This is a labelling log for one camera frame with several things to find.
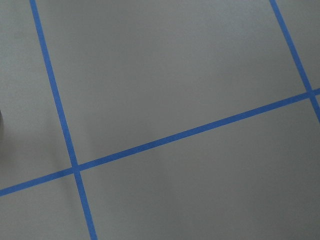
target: gray tile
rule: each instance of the gray tile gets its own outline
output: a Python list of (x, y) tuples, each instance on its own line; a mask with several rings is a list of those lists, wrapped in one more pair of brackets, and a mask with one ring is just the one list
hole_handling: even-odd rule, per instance
[(88, 240), (72, 175), (0, 198), (1, 239)]
[(320, 88), (320, 1), (278, 0), (304, 69), (313, 88)]
[(320, 128), (308, 100), (82, 172), (115, 240), (314, 240)]
[(0, 2), (0, 188), (70, 167), (29, 1)]
[(81, 163), (305, 91), (267, 1), (38, 9)]

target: blue line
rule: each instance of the blue line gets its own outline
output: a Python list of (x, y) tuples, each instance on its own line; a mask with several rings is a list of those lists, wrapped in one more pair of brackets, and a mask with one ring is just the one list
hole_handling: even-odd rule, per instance
[(168, 144), (168, 143), (180, 140), (180, 139), (190, 137), (192, 135), (203, 133), (208, 130), (212, 130), (212, 129), (215, 129), (215, 128), (218, 128), (218, 127), (221, 127), (221, 126), (224, 126), (227, 124), (231, 124), (231, 123), (234, 123), (234, 122), (237, 122), (237, 121), (249, 118), (249, 117), (253, 117), (258, 114), (269, 112), (271, 110), (278, 109), (283, 106), (305, 100), (308, 97), (309, 97), (308, 93), (303, 93), (303, 94), (299, 94), (299, 95), (296, 95), (293, 97), (286, 98), (284, 100), (276, 101), (274, 103), (255, 108), (253, 110), (245, 111), (245, 112), (239, 113), (237, 115), (226, 117), (226, 118), (218, 120), (218, 121), (214, 121), (214, 122), (211, 122), (211, 123), (208, 123), (208, 124), (205, 124), (202, 126), (198, 126), (198, 127), (195, 127), (195, 128), (183, 131), (183, 132), (179, 132), (174, 135), (167, 136), (167, 137), (155, 140), (155, 141), (151, 141), (151, 142), (148, 142), (148, 143), (124, 150), (124, 151), (120, 151), (115, 154), (111, 154), (111, 155), (101, 157), (96, 160), (92, 160), (92, 161), (80, 164), (79, 168), (80, 168), (80, 171), (90, 169), (95, 166), (109, 163), (109, 162), (130, 156), (130, 155), (134, 155), (134, 154), (149, 150), (149, 149), (153, 149), (153, 148), (159, 147), (161, 145), (165, 145), (165, 144)]
[(277, 5), (277, 2), (276, 0), (269, 0), (270, 1), (270, 4), (271, 4), (271, 7), (273, 9), (273, 12), (274, 12), (274, 15), (280, 25), (280, 28), (281, 28), (281, 31), (283, 33), (283, 36), (285, 38), (285, 41), (290, 49), (290, 52), (291, 52), (291, 55), (292, 55), (292, 58), (294, 60), (294, 63), (295, 63), (295, 66), (299, 72), (299, 75), (302, 79), (302, 82), (303, 82), (303, 85), (306, 89), (306, 91), (308, 92), (308, 95), (309, 95), (309, 98), (310, 98), (310, 101), (311, 101), (311, 104), (312, 104), (312, 107), (315, 111), (315, 114), (318, 118), (318, 121), (320, 122), (320, 107), (319, 107), (319, 104), (318, 104), (318, 101), (315, 97), (315, 94), (314, 92), (312, 91), (312, 87), (311, 87), (311, 84), (309, 82), (309, 79), (307, 77), (307, 74), (305, 72), (305, 69), (304, 69), (304, 66), (302, 65), (302, 62), (300, 60), (300, 57), (298, 55), (298, 52), (297, 52), (297, 49), (295, 47), (295, 44), (294, 44), (294, 41), (292, 40), (291, 38), (291, 35), (289, 33), (289, 30), (286, 26), (286, 23), (285, 23), (285, 20), (284, 18), (282, 17), (281, 15), (281, 12), (280, 12), (280, 9)]
[(88, 203), (87, 195), (85, 192), (85, 187), (84, 187), (84, 184), (83, 184), (83, 181), (81, 178), (81, 174), (79, 171), (79, 165), (78, 165), (76, 153), (74, 150), (74, 146), (72, 143), (71, 135), (69, 132), (69, 128), (68, 128), (65, 112), (63, 109), (63, 105), (61, 102), (60, 94), (58, 91), (58, 86), (56, 83), (54, 71), (53, 71), (53, 68), (51, 65), (50, 56), (49, 56), (49, 52), (48, 52), (48, 48), (47, 48), (47, 44), (46, 44), (46, 40), (45, 40), (45, 35), (44, 35), (43, 29), (42, 29), (36, 1), (30, 0), (30, 6), (31, 6), (31, 10), (32, 10), (33, 18), (34, 18), (34, 24), (35, 24), (35, 28), (36, 28), (36, 31), (38, 34), (38, 38), (39, 38), (39, 42), (40, 42), (40, 46), (41, 46), (41, 50), (42, 50), (42, 55), (43, 55), (43, 60), (44, 60), (47, 75), (49, 78), (56, 110), (57, 110), (57, 113), (59, 116), (62, 132), (64, 135), (66, 148), (68, 150), (69, 158), (71, 161), (71, 166), (72, 166), (72, 170), (74, 173), (74, 179), (75, 179), (76, 186), (77, 186), (78, 193), (79, 193), (79, 197), (81, 200), (86, 224), (87, 224), (87, 227), (89, 230), (91, 240), (97, 240), (98, 238), (97, 238), (94, 222), (93, 222), (91, 211), (89, 208), (89, 203)]
[(67, 168), (67, 169), (64, 169), (61, 171), (57, 171), (55, 173), (51, 173), (51, 174), (48, 174), (48, 175), (45, 175), (42, 177), (38, 177), (38, 178), (30, 180), (30, 181), (26, 181), (26, 182), (23, 182), (23, 183), (14, 185), (14, 186), (10, 186), (10, 187), (7, 187), (7, 188), (0, 190), (0, 197), (2, 197), (4, 195), (12, 194), (14, 192), (18, 192), (20, 190), (31, 188), (33, 186), (43, 184), (43, 183), (46, 183), (46, 182), (49, 182), (49, 181), (52, 181), (55, 179), (59, 179), (59, 178), (65, 177), (67, 175), (71, 175), (73, 173), (74, 172), (72, 171), (72, 168)]
[[(320, 95), (320, 88), (313, 90), (313, 92), (314, 92), (315, 95)], [(250, 110), (250, 111), (246, 111), (246, 112), (243, 112), (243, 113), (231, 116), (231, 117), (227, 117), (227, 118), (221, 119), (221, 120), (216, 121), (216, 122), (209, 123), (209, 125), (217, 123), (217, 122), (220, 122), (220, 124), (221, 124), (222, 121), (224, 121), (226, 119), (229, 119), (229, 118), (234, 118), (233, 119), (234, 121), (230, 122), (230, 123), (234, 123), (234, 122), (237, 122), (237, 121), (239, 121), (241, 119), (253, 117), (255, 115), (262, 114), (262, 113), (265, 113), (265, 112), (268, 112), (268, 111), (271, 111), (271, 110), (274, 110), (274, 109), (277, 109), (277, 108), (281, 108), (281, 107), (284, 107), (286, 105), (294, 104), (294, 103), (300, 102), (302, 100), (305, 100), (307, 98), (308, 98), (308, 93), (303, 93), (303, 94), (296, 95), (296, 96), (293, 96), (293, 97), (290, 97), (290, 98), (287, 98), (287, 99), (283, 99), (283, 100), (277, 101), (275, 103), (271, 103), (269, 105), (262, 106), (260, 108), (256, 108), (256, 109), (253, 109), (253, 110)], [(179, 140), (179, 139), (183, 138), (183, 137), (179, 138), (180, 134), (182, 134), (182, 132), (181, 133), (177, 133), (177, 134), (175, 134), (173, 136), (178, 136), (176, 140)], [(162, 138), (162, 139), (168, 139), (167, 143), (176, 141), (174, 139), (170, 139), (170, 137), (172, 137), (172, 136), (168, 136), (168, 137), (165, 137), (165, 138)], [(101, 165), (101, 164), (112, 162), (112, 161), (117, 160), (117, 159), (121, 159), (121, 158), (130, 156), (130, 155), (133, 155), (133, 154), (137, 154), (137, 153), (146, 151), (148, 149), (155, 148), (157, 146), (161, 146), (163, 144), (158, 144), (157, 145), (157, 142), (160, 141), (160, 140), (161, 139), (156, 140), (156, 141), (152, 141), (152, 142), (149, 142), (149, 143), (137, 146), (137, 147), (133, 147), (133, 148), (130, 148), (128, 150), (124, 150), (124, 151), (121, 151), (121, 152), (118, 152), (118, 153), (115, 153), (115, 154), (112, 154), (112, 155), (109, 155), (109, 156), (106, 156), (106, 157), (102, 157), (102, 158), (99, 158), (97, 160), (93, 160), (93, 161), (90, 161), (90, 162), (87, 162), (87, 163), (83, 163), (83, 164), (81, 164), (79, 166), (79, 170), (83, 171), (83, 170), (86, 170), (86, 169), (89, 169), (89, 168), (93, 168), (93, 167)], [(27, 189), (27, 188), (31, 188), (33, 186), (36, 186), (36, 185), (39, 185), (39, 184), (42, 184), (42, 183), (45, 183), (45, 182), (49, 182), (51, 180), (59, 179), (59, 178), (62, 178), (64, 176), (70, 175), (72, 173), (73, 173), (72, 168), (67, 168), (65, 170), (61, 170), (61, 171), (58, 171), (58, 172), (55, 172), (55, 173), (52, 173), (52, 174), (49, 174), (49, 175), (46, 175), (46, 176), (42, 176), (42, 177), (30, 180), (30, 181), (26, 181), (26, 182), (23, 182), (23, 183), (14, 185), (14, 186), (10, 186), (10, 187), (7, 187), (7, 188), (4, 188), (4, 189), (0, 190), (0, 197), (4, 196), (4, 195), (7, 195), (7, 194), (11, 194), (11, 193), (17, 192), (17, 191), (24, 190), (24, 189)]]

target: diagonal blue line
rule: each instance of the diagonal blue line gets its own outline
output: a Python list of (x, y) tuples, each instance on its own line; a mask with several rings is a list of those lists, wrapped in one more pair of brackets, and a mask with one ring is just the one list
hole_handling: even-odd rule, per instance
[(97, 238), (94, 222), (93, 222), (91, 211), (90, 211), (90, 208), (89, 208), (89, 203), (88, 203), (85, 187), (84, 187), (84, 184), (83, 184), (83, 181), (82, 181), (82, 177), (81, 177), (81, 174), (80, 174), (80, 171), (79, 171), (79, 165), (78, 165), (76, 153), (75, 153), (75, 150), (74, 150), (74, 146), (73, 146), (73, 143), (72, 143), (71, 135), (70, 135), (70, 132), (69, 132), (69, 128), (68, 128), (65, 112), (64, 112), (64, 109), (63, 109), (63, 105), (62, 105), (62, 102), (61, 102), (60, 94), (59, 94), (59, 91), (58, 91), (58, 86), (57, 86), (57, 83), (56, 83), (54, 71), (53, 71), (53, 68), (52, 68), (52, 65), (51, 65), (50, 56), (49, 56), (49, 52), (48, 52), (48, 48), (47, 48), (44, 32), (43, 32), (43, 29), (42, 29), (42, 25), (41, 25), (41, 21), (40, 21), (40, 17), (39, 17), (36, 1), (35, 0), (30, 0), (30, 6), (31, 6), (31, 10), (32, 10), (33, 18), (34, 18), (34, 24), (35, 24), (35, 28), (36, 28), (36, 31), (37, 31), (37, 34), (38, 34), (39, 43), (40, 43), (41, 50), (42, 50), (42, 55), (43, 55), (43, 60), (44, 60), (44, 64), (45, 64), (46, 71), (47, 71), (47, 75), (48, 75), (48, 78), (49, 78), (49, 82), (50, 82), (50, 86), (51, 86), (51, 90), (52, 90), (52, 94), (53, 94), (56, 110), (57, 110), (57, 113), (58, 113), (58, 116), (59, 116), (59, 120), (60, 120), (60, 124), (61, 124), (61, 128), (62, 128), (62, 132), (63, 132), (65, 144), (66, 144), (66, 148), (67, 148), (67, 151), (68, 151), (68, 154), (69, 154), (69, 158), (70, 158), (70, 161), (71, 161), (71, 166), (72, 166), (72, 170), (73, 170), (73, 173), (74, 173), (74, 179), (75, 179), (75, 182), (76, 182), (76, 186), (77, 186), (79, 197), (80, 197), (81, 204), (82, 204), (83, 213), (84, 213), (86, 224), (87, 224), (88, 231), (89, 231), (89, 234), (90, 234), (90, 238), (91, 238), (91, 240), (97, 240), (98, 238)]
[(80, 164), (79, 168), (80, 168), (80, 171), (90, 169), (95, 166), (109, 163), (109, 162), (130, 156), (130, 155), (134, 155), (134, 154), (149, 150), (149, 149), (153, 149), (153, 148), (159, 147), (161, 145), (165, 145), (165, 144), (168, 144), (168, 143), (180, 140), (180, 139), (190, 137), (192, 135), (203, 133), (208, 130), (212, 130), (212, 129), (215, 129), (215, 128), (218, 128), (218, 127), (221, 127), (221, 126), (224, 126), (227, 124), (231, 124), (231, 123), (234, 123), (234, 122), (237, 122), (237, 121), (249, 118), (249, 117), (253, 117), (258, 114), (269, 112), (271, 110), (278, 109), (283, 106), (305, 100), (308, 97), (309, 97), (308, 93), (303, 93), (303, 94), (299, 94), (299, 95), (296, 95), (293, 97), (286, 98), (284, 100), (276, 101), (274, 103), (271, 103), (271, 104), (268, 104), (265, 106), (261, 106), (261, 107), (258, 107), (258, 108), (255, 108), (255, 109), (252, 109), (249, 111), (245, 111), (245, 112), (239, 113), (237, 115), (233, 115), (233, 116), (230, 116), (230, 117), (218, 120), (218, 121), (214, 121), (214, 122), (202, 125), (202, 126), (198, 126), (198, 127), (195, 127), (195, 128), (183, 131), (183, 132), (176, 133), (171, 136), (167, 136), (167, 137), (155, 140), (155, 141), (151, 141), (151, 142), (148, 142), (148, 143), (124, 150), (124, 151), (120, 151), (115, 154), (111, 154), (111, 155), (101, 157), (96, 160), (92, 160), (92, 161)]
[(23, 189), (31, 188), (33, 186), (43, 184), (43, 183), (46, 183), (46, 182), (49, 182), (49, 181), (52, 181), (55, 179), (59, 179), (59, 178), (65, 177), (67, 175), (71, 175), (73, 173), (74, 172), (72, 171), (72, 168), (67, 168), (67, 169), (64, 169), (61, 171), (57, 171), (55, 173), (51, 173), (51, 174), (48, 174), (48, 175), (45, 175), (42, 177), (35, 178), (30, 181), (26, 181), (26, 182), (23, 182), (23, 183), (14, 185), (14, 186), (10, 186), (10, 187), (7, 187), (7, 188), (0, 190), (0, 197), (2, 197), (4, 195), (12, 194), (14, 192), (18, 192)]
[(280, 25), (280, 28), (281, 28), (281, 31), (283, 33), (283, 36), (285, 38), (285, 41), (290, 49), (290, 52), (291, 52), (291, 55), (292, 55), (292, 58), (294, 60), (294, 63), (295, 63), (295, 66), (299, 72), (299, 75), (300, 75), (300, 78), (302, 79), (302, 82), (303, 82), (303, 85), (306, 89), (306, 91), (308, 92), (309, 94), (309, 98), (310, 98), (310, 101), (311, 101), (311, 104), (312, 104), (312, 107), (315, 111), (315, 114), (318, 118), (318, 121), (320, 122), (320, 107), (319, 107), (319, 103), (316, 99), (316, 96), (315, 96), (315, 93), (312, 91), (312, 87), (311, 87), (311, 84), (309, 82), (309, 79), (307, 77), (307, 74), (306, 74), (306, 71), (304, 69), (304, 66), (302, 65), (302, 62), (300, 60), (300, 57), (298, 55), (298, 52), (297, 52), (297, 49), (295, 47), (295, 44), (294, 44), (294, 41), (292, 40), (291, 38), (291, 35), (289, 33), (289, 30), (286, 26), (286, 23), (285, 23), (285, 20), (284, 18), (282, 17), (282, 14), (280, 12), (280, 9), (277, 5), (277, 2), (276, 0), (269, 0), (270, 1), (270, 4), (271, 4), (271, 7), (273, 9), (273, 12), (274, 12), (274, 15)]
[[(313, 92), (314, 92), (315, 95), (320, 95), (320, 88), (313, 90)], [(287, 99), (283, 99), (283, 100), (280, 100), (280, 101), (277, 101), (277, 102), (274, 102), (274, 103), (271, 103), (271, 104), (268, 104), (268, 105), (265, 105), (265, 106), (250, 110), (250, 111), (246, 111), (246, 112), (234, 115), (234, 116), (230, 116), (230, 117), (221, 119), (219, 121), (215, 121), (215, 122), (203, 125), (203, 126), (199, 126), (199, 127), (193, 128), (193, 130), (201, 129), (201, 127), (208, 126), (210, 124), (212, 124), (212, 129), (214, 129), (215, 127), (216, 128), (220, 127), (219, 125), (216, 125), (214, 127), (214, 125), (213, 125), (214, 123), (220, 122), (221, 126), (227, 125), (228, 123), (224, 122), (224, 120), (233, 118), (233, 121), (230, 121), (229, 123), (234, 123), (234, 122), (240, 121), (240, 120), (245, 119), (245, 118), (253, 117), (253, 116), (258, 115), (258, 114), (262, 114), (262, 113), (265, 113), (265, 112), (268, 112), (268, 111), (271, 111), (271, 110), (275, 110), (277, 108), (281, 108), (281, 107), (284, 107), (284, 106), (287, 106), (287, 105), (290, 105), (290, 104), (294, 104), (294, 103), (300, 102), (300, 101), (305, 100), (307, 98), (308, 98), (308, 93), (299, 94), (299, 95), (296, 95), (296, 96), (293, 96), (293, 97), (289, 97)], [(208, 130), (210, 130), (210, 128), (208, 128), (208, 129), (203, 128), (202, 130), (203, 131), (199, 131), (198, 133), (208, 131)], [(165, 138), (162, 138), (162, 139), (167, 139), (167, 143), (174, 142), (174, 141), (177, 141), (177, 140), (183, 138), (182, 136), (180, 136), (180, 138), (179, 138), (180, 134), (182, 134), (182, 132), (173, 135), (173, 136), (176, 136), (176, 138), (170, 139), (171, 136), (168, 136), (168, 137), (165, 137)], [(133, 148), (130, 148), (130, 149), (127, 149), (127, 150), (124, 150), (124, 151), (121, 151), (121, 152), (106, 156), (106, 157), (99, 158), (97, 160), (93, 160), (93, 161), (90, 161), (90, 162), (87, 162), (87, 163), (83, 163), (83, 164), (81, 164), (79, 166), (79, 170), (83, 171), (83, 170), (86, 170), (86, 169), (89, 169), (89, 168), (93, 168), (93, 167), (101, 165), (101, 164), (112, 162), (112, 161), (117, 160), (117, 159), (121, 159), (121, 158), (130, 156), (130, 155), (133, 155), (133, 154), (137, 154), (137, 153), (146, 151), (146, 150), (151, 149), (151, 148), (155, 148), (155, 147), (161, 146), (163, 144), (160, 144), (161, 143), (160, 140), (161, 139), (155, 140), (155, 141), (152, 141), (152, 142), (149, 142), (149, 143), (137, 146), (137, 147), (133, 147)], [(42, 183), (49, 182), (51, 180), (59, 179), (59, 178), (62, 178), (64, 176), (67, 176), (67, 175), (70, 175), (70, 174), (73, 174), (73, 170), (72, 170), (72, 168), (67, 168), (65, 170), (61, 170), (61, 171), (58, 171), (58, 172), (55, 172), (55, 173), (51, 173), (51, 174), (48, 174), (48, 175), (45, 175), (45, 176), (30, 180), (30, 181), (26, 181), (26, 182), (23, 182), (23, 183), (20, 183), (20, 184), (17, 184), (17, 185), (13, 185), (13, 186), (1, 189), (0, 190), (0, 197), (4, 196), (4, 195), (11, 194), (11, 193), (14, 193), (14, 192), (17, 192), (17, 191), (24, 190), (24, 189), (27, 189), (27, 188), (31, 188), (33, 186), (36, 186), (36, 185), (39, 185), (39, 184), (42, 184)]]

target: gray surface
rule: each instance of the gray surface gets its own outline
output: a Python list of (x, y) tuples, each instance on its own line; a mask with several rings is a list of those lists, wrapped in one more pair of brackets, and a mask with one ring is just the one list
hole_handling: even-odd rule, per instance
[(320, 88), (320, 1), (279, 0), (279, 8), (313, 88)]
[[(305, 92), (268, 1), (37, 4), (81, 163)], [(317, 6), (280, 2), (314, 88)], [(28, 1), (0, 43), (4, 188), (70, 163)], [(317, 240), (319, 138), (304, 100), (85, 170), (99, 240)], [(0, 239), (89, 239), (72, 175), (0, 204)]]
[(69, 168), (29, 2), (0, 2), (0, 188)]
[(90, 239), (72, 175), (2, 196), (0, 205), (0, 239)]
[(268, 1), (38, 8), (80, 163), (305, 92)]
[(308, 100), (82, 172), (98, 237), (320, 238)]

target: blue grid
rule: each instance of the blue grid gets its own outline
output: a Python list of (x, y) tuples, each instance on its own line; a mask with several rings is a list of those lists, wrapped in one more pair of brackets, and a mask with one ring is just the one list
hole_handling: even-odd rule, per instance
[(165, 145), (174, 141), (178, 141), (180, 139), (183, 138), (187, 138), (190, 137), (192, 135), (196, 135), (196, 134), (200, 134), (224, 125), (228, 125), (246, 118), (250, 118), (259, 114), (263, 114), (290, 104), (294, 104), (306, 99), (309, 99), (311, 102), (311, 105), (314, 109), (314, 112), (318, 118), (318, 121), (320, 122), (320, 107), (319, 107), (319, 103), (316, 99), (317, 95), (320, 95), (320, 88), (317, 89), (312, 89), (312, 86), (309, 82), (309, 79), (307, 77), (307, 74), (304, 70), (304, 67), (302, 65), (302, 62), (299, 58), (298, 52), (296, 50), (296, 47), (294, 45), (294, 42), (290, 36), (289, 30), (285, 24), (285, 21), (281, 15), (281, 12), (279, 10), (279, 7), (277, 5), (276, 0), (269, 0), (271, 7), (273, 9), (273, 12), (275, 14), (275, 17), (278, 21), (278, 24), (281, 28), (281, 31), (283, 33), (283, 36), (286, 40), (286, 43), (288, 45), (288, 48), (291, 52), (292, 58), (294, 60), (294, 63), (296, 65), (296, 68), (299, 72), (300, 78), (304, 84), (304, 87), (306, 89), (305, 93), (301, 93), (299, 95), (296, 96), (292, 96), (280, 101), (276, 101), (249, 111), (245, 111), (233, 116), (229, 116), (226, 118), (223, 118), (221, 120), (218, 121), (214, 121), (202, 126), (198, 126), (186, 131), (182, 131), (155, 141), (151, 141), (124, 151), (120, 151), (118, 153), (114, 153), (96, 160), (92, 160), (83, 164), (78, 164), (77, 161), (77, 157), (76, 157), (76, 153), (74, 150), (74, 146), (73, 146), (73, 142), (71, 139), (71, 135), (69, 132), (69, 128), (68, 128), (68, 124), (67, 124), (67, 120), (66, 120), (66, 116), (64, 113), (64, 109), (63, 109), (63, 105), (61, 102), (61, 98), (59, 95), (59, 91), (58, 91), (58, 87), (57, 87), (57, 83), (55, 80), (55, 75), (54, 75), (54, 71), (51, 65), (51, 61), (50, 61), (50, 56), (49, 56), (49, 52), (47, 49), (47, 45), (46, 45), (46, 40), (45, 40), (45, 36), (43, 33), (43, 29), (42, 29), (42, 25), (41, 25), (41, 21), (40, 21), (40, 17), (39, 17), (39, 13), (38, 13), (38, 9), (37, 9), (37, 4), (36, 4), (36, 0), (29, 0), (30, 2), (30, 6), (31, 6), (31, 10), (32, 10), (32, 14), (33, 14), (33, 18), (34, 18), (34, 24), (36, 27), (36, 31), (38, 34), (38, 39), (39, 39), (39, 43), (40, 43), (40, 47), (42, 50), (42, 55), (43, 55), (43, 59), (44, 59), (44, 63), (45, 63), (45, 67), (46, 67), (46, 71), (47, 71), (47, 75), (49, 78), (49, 82), (50, 82), (50, 86), (51, 86), (51, 90), (52, 90), (52, 94), (53, 94), (53, 98), (54, 98), (54, 102), (55, 102), (55, 106), (57, 109), (57, 113), (59, 116), (59, 120), (60, 120), (60, 125), (62, 128), (62, 132), (64, 135), (64, 140), (66, 143), (66, 147), (67, 147), (67, 151), (69, 154), (69, 158), (70, 158), (70, 162), (71, 162), (71, 167), (61, 170), (61, 171), (57, 171), (42, 177), (38, 177), (35, 178), (33, 180), (29, 180), (20, 184), (16, 184), (4, 189), (0, 190), (0, 197), (17, 192), (17, 191), (21, 191), (39, 184), (43, 184), (55, 179), (59, 179), (59, 178), (63, 178), (65, 176), (68, 175), (74, 175), (74, 179), (76, 182), (76, 186), (78, 189), (78, 194), (81, 200), (81, 204), (82, 204), (82, 209), (83, 209), (83, 213), (85, 216), (85, 220), (86, 220), (86, 224), (88, 227), (88, 231), (89, 231), (89, 235), (90, 235), (90, 239), (91, 240), (97, 240), (97, 234), (96, 234), (96, 230), (95, 230), (95, 226), (94, 226), (94, 222), (93, 222), (93, 218), (90, 212), (90, 207), (89, 207), (89, 203), (88, 203), (88, 199), (86, 196), (86, 191), (84, 188), (84, 184), (82, 181), (82, 177), (81, 177), (81, 171), (83, 170), (87, 170), (90, 168), (94, 168), (96, 166), (105, 164), (105, 163), (109, 163), (130, 155), (134, 155), (152, 148), (156, 148), (159, 147), (161, 145)]

